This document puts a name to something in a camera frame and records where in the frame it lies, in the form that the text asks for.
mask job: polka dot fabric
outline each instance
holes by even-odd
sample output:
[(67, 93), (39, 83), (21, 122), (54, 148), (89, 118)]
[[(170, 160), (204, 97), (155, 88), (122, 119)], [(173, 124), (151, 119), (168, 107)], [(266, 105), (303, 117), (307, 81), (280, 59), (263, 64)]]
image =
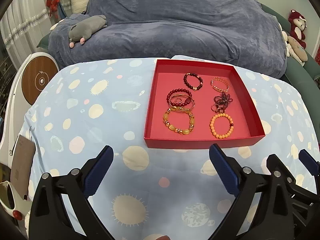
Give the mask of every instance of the polka dot fabric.
[[(185, 56), (173, 59), (200, 60)], [(29, 197), (44, 172), (65, 175), (95, 158), (105, 145), (114, 161), (89, 203), (116, 240), (208, 239), (234, 201), (225, 190), (208, 150), (148, 149), (143, 139), (157, 58), (79, 63), (56, 74), (25, 115), (21, 134), (36, 143)], [(315, 192), (298, 160), (306, 149), (320, 160), (308, 110), (292, 86), (235, 67), (258, 110), (266, 136), (254, 146), (224, 149), (242, 166), (269, 174), (277, 154), (297, 183)], [(241, 228), (248, 229), (255, 196)], [(71, 204), (63, 200), (76, 231), (83, 233)]]

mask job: red beaded bracelet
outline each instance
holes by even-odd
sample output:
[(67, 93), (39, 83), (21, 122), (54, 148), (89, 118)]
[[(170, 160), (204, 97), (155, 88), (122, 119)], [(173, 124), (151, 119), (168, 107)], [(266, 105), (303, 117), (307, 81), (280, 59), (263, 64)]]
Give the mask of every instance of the red beaded bracelet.
[[(196, 77), (196, 78), (199, 80), (200, 85), (197, 86), (197, 87), (191, 86), (191, 85), (188, 83), (188, 81), (187, 81), (187, 77), (188, 77), (188, 76), (194, 76), (194, 77)], [(188, 88), (192, 89), (193, 91), (197, 91), (197, 90), (199, 90), (200, 88), (202, 88), (203, 80), (202, 80), (202, 78), (199, 77), (197, 74), (187, 73), (187, 74), (184, 75), (183, 81), (184, 81), (184, 83), (186, 84), (186, 86), (187, 86)]]
[(169, 92), (169, 94), (167, 95), (167, 103), (172, 106), (186, 106), (187, 104), (191, 103), (191, 99), (187, 98), (184, 103), (169, 103), (170, 101), (170, 97), (172, 96), (173, 93), (177, 93), (177, 92), (183, 92), (189, 95), (189, 97), (192, 98), (192, 94), (189, 90), (185, 89), (185, 88), (178, 88), (178, 89), (174, 89), (172, 91)]

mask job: red box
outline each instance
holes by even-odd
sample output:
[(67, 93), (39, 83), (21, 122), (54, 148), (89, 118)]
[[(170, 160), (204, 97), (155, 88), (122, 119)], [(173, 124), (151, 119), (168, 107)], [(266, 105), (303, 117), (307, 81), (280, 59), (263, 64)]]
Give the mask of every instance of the red box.
[[(198, 91), (189, 89), (195, 101), (192, 110), (195, 126), (192, 132), (183, 135), (168, 129), (163, 123), (163, 115), (169, 108), (166, 101), (168, 93), (173, 89), (188, 89), (183, 82), (186, 73), (199, 75), (203, 79), (203, 87)], [(225, 113), (232, 117), (234, 131), (226, 139), (215, 138), (209, 126), (211, 118), (216, 114), (211, 110), (213, 98), (221, 95), (211, 87), (211, 79), (214, 77), (221, 77), (229, 83), (228, 93), (233, 99)], [(188, 76), (188, 82), (195, 87), (199, 85), (198, 79), (192, 76)], [(216, 85), (222, 89), (225, 87), (222, 82), (217, 82)], [(190, 119), (185, 113), (171, 112), (168, 121), (175, 127), (189, 128)], [(229, 126), (229, 121), (224, 117), (217, 118), (214, 123), (218, 134), (227, 133)], [(217, 143), (220, 148), (241, 147), (254, 145), (264, 136), (257, 109), (233, 66), (190, 60), (157, 60), (144, 133), (149, 148), (209, 149), (213, 143)]]

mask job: wooden disc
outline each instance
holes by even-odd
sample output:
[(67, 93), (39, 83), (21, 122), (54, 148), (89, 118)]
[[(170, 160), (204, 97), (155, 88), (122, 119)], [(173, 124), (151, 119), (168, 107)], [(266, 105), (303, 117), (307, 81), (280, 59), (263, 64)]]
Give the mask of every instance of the wooden disc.
[(31, 60), (22, 76), (22, 93), (30, 105), (33, 105), (41, 91), (58, 73), (55, 63), (46, 56)]

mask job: jewelry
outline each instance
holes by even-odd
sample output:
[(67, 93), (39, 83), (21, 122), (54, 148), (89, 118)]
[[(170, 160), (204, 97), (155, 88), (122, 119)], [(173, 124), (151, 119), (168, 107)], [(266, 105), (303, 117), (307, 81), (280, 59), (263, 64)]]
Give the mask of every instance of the jewelry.
[(211, 110), (216, 113), (224, 113), (224, 111), (227, 109), (229, 103), (233, 101), (233, 99), (230, 97), (230, 94), (226, 94), (225, 92), (221, 93), (221, 96), (214, 97), (215, 105), (211, 106)]
[[(221, 88), (216, 87), (216, 86), (213, 84), (214, 81), (220, 81), (220, 82), (222, 82), (223, 84), (226, 85), (227, 89), (221, 89)], [(222, 92), (228, 92), (229, 87), (230, 87), (229, 84), (228, 84), (228, 82), (227, 82), (226, 80), (220, 78), (220, 77), (215, 77), (215, 78), (213, 78), (213, 79), (211, 80), (211, 86), (213, 87), (214, 90), (216, 90), (216, 91), (218, 91), (218, 92), (220, 92), (220, 93), (222, 93)]]
[[(197, 87), (191, 86), (191, 85), (188, 83), (188, 81), (187, 81), (187, 76), (194, 76), (194, 77), (196, 77), (196, 78), (200, 81), (200, 85), (197, 86)], [(184, 75), (183, 81), (184, 81), (184, 83), (186, 84), (186, 86), (187, 86), (188, 88), (190, 88), (190, 89), (192, 89), (192, 90), (194, 90), (194, 91), (197, 91), (197, 90), (199, 90), (200, 88), (202, 88), (202, 84), (203, 84), (202, 78), (199, 77), (197, 74), (187, 73), (187, 74)]]
[(184, 103), (171, 103), (170, 104), (170, 97), (173, 95), (173, 93), (177, 93), (177, 92), (183, 92), (183, 93), (187, 93), (189, 95), (189, 97), (191, 98), (192, 97), (192, 94), (189, 90), (185, 89), (185, 88), (178, 88), (178, 89), (174, 89), (174, 90), (171, 90), (169, 92), (169, 94), (167, 95), (167, 103), (170, 105), (170, 106), (186, 106), (187, 104), (189, 104), (191, 102), (191, 100), (189, 101), (188, 100), (188, 103), (185, 101)]
[(163, 122), (165, 124), (166, 127), (168, 127), (171, 131), (174, 131), (176, 133), (179, 133), (179, 134), (184, 134), (184, 135), (187, 135), (189, 134), (190, 132), (193, 131), (193, 128), (194, 128), (194, 124), (195, 124), (195, 117), (194, 115), (190, 112), (190, 110), (186, 110), (185, 113), (189, 115), (189, 118), (190, 118), (190, 126), (189, 126), (189, 129), (179, 129), (179, 128), (175, 128), (173, 126), (173, 124), (170, 124), (168, 122), (168, 117), (169, 117), (169, 114), (171, 111), (175, 111), (175, 109), (173, 108), (169, 108), (163, 115)]
[[(223, 134), (223, 135), (217, 134), (217, 132), (214, 130), (214, 126), (213, 126), (214, 121), (215, 121), (217, 118), (221, 117), (221, 116), (228, 118), (228, 119), (229, 119), (229, 122), (230, 122), (230, 129), (229, 129), (229, 131), (228, 131), (226, 134)], [(211, 119), (210, 128), (211, 128), (211, 132), (212, 132), (213, 136), (215, 136), (216, 138), (219, 138), (219, 139), (228, 138), (228, 136), (230, 136), (230, 134), (233, 132), (233, 120), (232, 120), (232, 118), (231, 118), (230, 115), (227, 115), (227, 114), (225, 114), (225, 113), (223, 113), (223, 114), (216, 114), (216, 115), (213, 116), (212, 119)]]
[[(180, 97), (184, 97), (184, 98), (187, 98), (187, 99), (184, 101), (184, 103), (182, 103), (182, 99), (181, 99)], [(192, 106), (190, 109), (185, 109), (184, 106), (186, 106), (187, 104), (189, 104), (191, 101), (192, 101), (192, 103), (193, 103), (193, 106)], [(187, 110), (189, 110), (189, 111), (191, 111), (191, 110), (195, 107), (195, 105), (196, 105), (196, 103), (195, 103), (195, 101), (192, 99), (192, 97), (188, 97), (187, 95), (184, 95), (184, 94), (179, 94), (179, 95), (170, 96), (168, 104), (169, 104), (169, 106), (172, 108), (172, 110), (174, 109), (174, 111), (175, 111), (175, 110), (178, 110), (178, 111), (187, 111)]]

